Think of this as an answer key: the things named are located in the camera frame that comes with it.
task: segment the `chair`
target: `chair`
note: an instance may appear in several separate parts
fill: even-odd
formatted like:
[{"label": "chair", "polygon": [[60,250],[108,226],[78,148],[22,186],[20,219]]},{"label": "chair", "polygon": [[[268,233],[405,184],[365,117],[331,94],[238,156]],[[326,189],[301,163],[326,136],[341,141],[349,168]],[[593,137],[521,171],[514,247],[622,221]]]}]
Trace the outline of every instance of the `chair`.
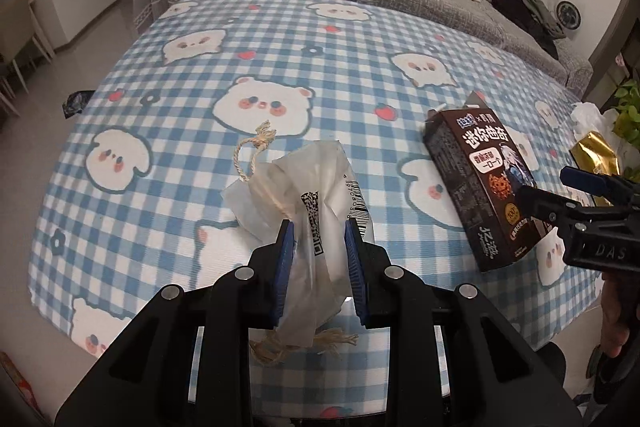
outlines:
[{"label": "chair", "polygon": [[29,41],[32,41],[47,59],[47,62],[51,63],[49,55],[44,51],[35,34],[29,10],[29,0],[11,0],[10,3],[0,7],[0,55],[2,55],[5,64],[14,65],[15,72],[27,93],[29,89],[27,89],[18,63],[15,61],[18,53]]}]

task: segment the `human hand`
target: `human hand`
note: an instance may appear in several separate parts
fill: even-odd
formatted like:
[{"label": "human hand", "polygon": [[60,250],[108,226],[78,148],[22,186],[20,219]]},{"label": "human hand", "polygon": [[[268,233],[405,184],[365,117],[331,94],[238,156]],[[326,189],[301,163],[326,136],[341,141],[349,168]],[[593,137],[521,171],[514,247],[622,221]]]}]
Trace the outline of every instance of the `human hand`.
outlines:
[{"label": "human hand", "polygon": [[[629,328],[618,322],[622,307],[618,299],[619,281],[614,274],[603,273],[604,286],[600,305],[602,306],[602,333],[600,334],[600,349],[605,355],[614,359],[620,354],[622,346],[629,340]],[[636,310],[640,319],[640,307]]]}]

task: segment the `metal screw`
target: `metal screw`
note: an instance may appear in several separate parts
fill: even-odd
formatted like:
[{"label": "metal screw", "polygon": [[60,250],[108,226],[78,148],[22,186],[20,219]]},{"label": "metal screw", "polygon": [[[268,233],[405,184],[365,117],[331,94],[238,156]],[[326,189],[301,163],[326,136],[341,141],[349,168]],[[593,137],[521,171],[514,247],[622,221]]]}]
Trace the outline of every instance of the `metal screw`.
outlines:
[{"label": "metal screw", "polygon": [[400,279],[404,275],[404,270],[399,266],[387,266],[385,268],[385,275],[389,279]]},{"label": "metal screw", "polygon": [[254,270],[248,266],[241,266],[236,270],[235,276],[241,281],[248,281],[254,276]]},{"label": "metal screw", "polygon": [[171,299],[175,299],[178,295],[180,295],[180,288],[178,286],[165,286],[162,288],[162,292],[160,293],[163,299],[167,299],[170,301]]},{"label": "metal screw", "polygon": [[478,295],[478,288],[476,288],[472,284],[463,284],[462,286],[460,286],[460,289],[458,291],[460,292],[460,295],[467,299],[473,299]]}]

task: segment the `drawstring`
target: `drawstring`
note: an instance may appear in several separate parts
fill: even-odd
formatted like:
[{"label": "drawstring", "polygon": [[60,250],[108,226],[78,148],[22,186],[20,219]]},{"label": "drawstring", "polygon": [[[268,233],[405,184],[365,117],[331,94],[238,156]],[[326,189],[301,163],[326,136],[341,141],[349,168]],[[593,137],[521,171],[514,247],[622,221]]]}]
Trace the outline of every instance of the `drawstring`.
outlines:
[{"label": "drawstring", "polygon": [[[236,167],[236,171],[238,171],[238,175],[242,178],[243,182],[249,181],[249,178],[254,175],[255,172],[255,161],[258,158],[258,154],[262,151],[267,150],[267,148],[271,145],[271,142],[276,137],[276,130],[269,129],[271,123],[269,120],[262,122],[258,127],[255,128],[256,135],[252,138],[245,138],[242,140],[238,146],[236,147],[236,151],[234,152],[234,166]],[[249,162],[249,170],[251,175],[247,176],[247,174],[242,171],[240,168],[240,160],[238,159],[238,155],[242,146],[246,143],[251,143],[257,149],[256,152],[251,156],[251,161]]]},{"label": "drawstring", "polygon": [[[337,344],[358,344],[357,335],[345,335],[340,328],[330,328],[318,331],[314,336],[313,347],[319,347],[322,351],[329,351],[332,355],[338,356]],[[278,334],[274,330],[268,330],[266,336],[260,342],[249,341],[251,354],[254,359],[262,365],[276,365],[287,358],[289,353],[300,349],[298,346],[288,346],[278,339]]]}]

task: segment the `qr code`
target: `qr code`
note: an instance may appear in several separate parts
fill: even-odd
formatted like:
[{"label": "qr code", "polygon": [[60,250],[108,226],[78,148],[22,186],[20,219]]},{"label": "qr code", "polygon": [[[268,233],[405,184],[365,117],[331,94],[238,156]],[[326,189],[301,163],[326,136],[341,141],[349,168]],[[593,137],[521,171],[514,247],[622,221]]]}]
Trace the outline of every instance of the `qr code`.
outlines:
[{"label": "qr code", "polygon": [[306,213],[309,215],[311,225],[311,236],[314,240],[314,254],[324,253],[322,241],[320,239],[320,216],[318,214],[318,192],[305,192],[300,199],[306,206]]}]

